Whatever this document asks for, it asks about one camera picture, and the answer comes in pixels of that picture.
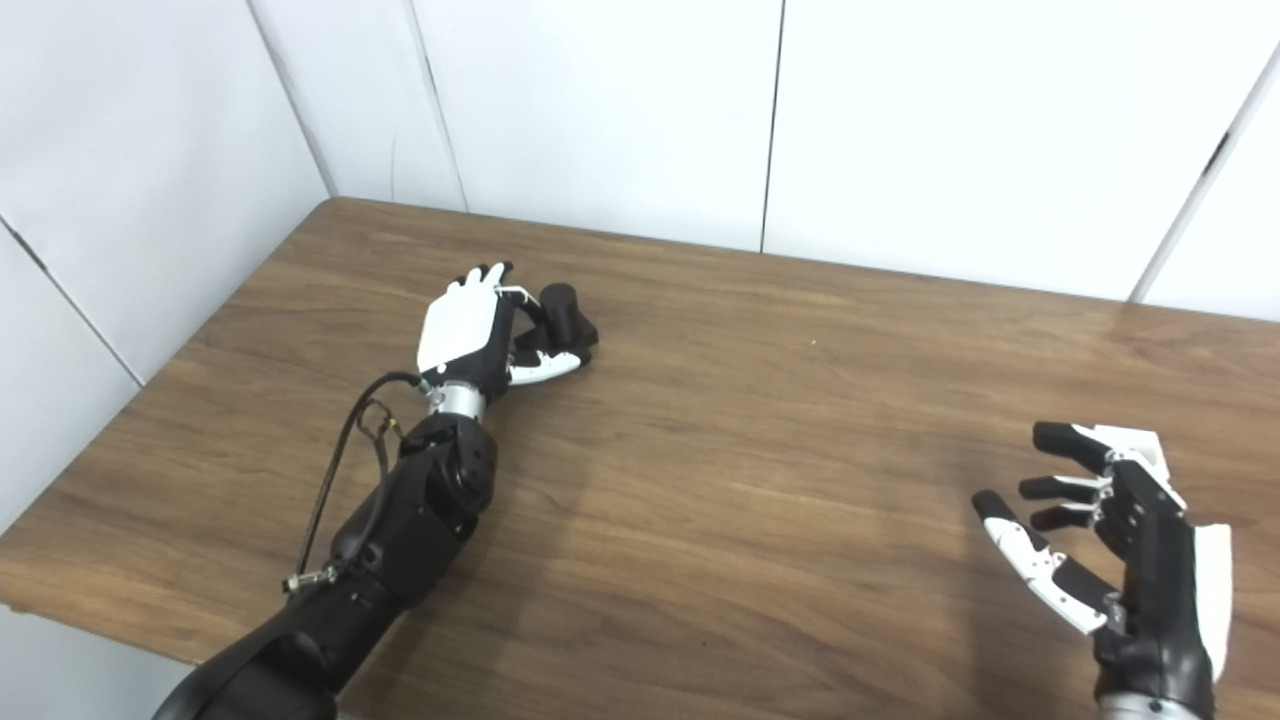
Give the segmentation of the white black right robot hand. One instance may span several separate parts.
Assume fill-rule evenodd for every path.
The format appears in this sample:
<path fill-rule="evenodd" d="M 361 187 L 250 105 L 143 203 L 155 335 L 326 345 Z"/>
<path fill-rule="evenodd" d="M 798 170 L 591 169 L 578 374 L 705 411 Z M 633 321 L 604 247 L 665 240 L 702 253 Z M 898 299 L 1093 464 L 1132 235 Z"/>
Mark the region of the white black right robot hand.
<path fill-rule="evenodd" d="M 1037 421 L 1032 443 L 1083 477 L 1021 480 L 1020 519 L 982 489 L 972 506 L 1021 583 L 1087 635 L 1102 719 L 1211 719 L 1234 603 L 1233 529 L 1196 525 L 1152 430 Z"/>

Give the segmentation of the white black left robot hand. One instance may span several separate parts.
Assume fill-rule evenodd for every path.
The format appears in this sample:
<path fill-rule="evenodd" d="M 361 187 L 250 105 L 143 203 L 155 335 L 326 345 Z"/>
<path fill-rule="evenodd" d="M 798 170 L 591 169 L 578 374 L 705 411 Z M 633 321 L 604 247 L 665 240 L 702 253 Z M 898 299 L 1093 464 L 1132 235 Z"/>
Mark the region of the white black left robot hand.
<path fill-rule="evenodd" d="M 509 284 L 513 263 L 471 268 L 428 306 L 417 368 L 438 413 L 480 416 L 507 389 L 534 386 L 586 366 L 599 331 L 575 287 L 540 295 Z"/>

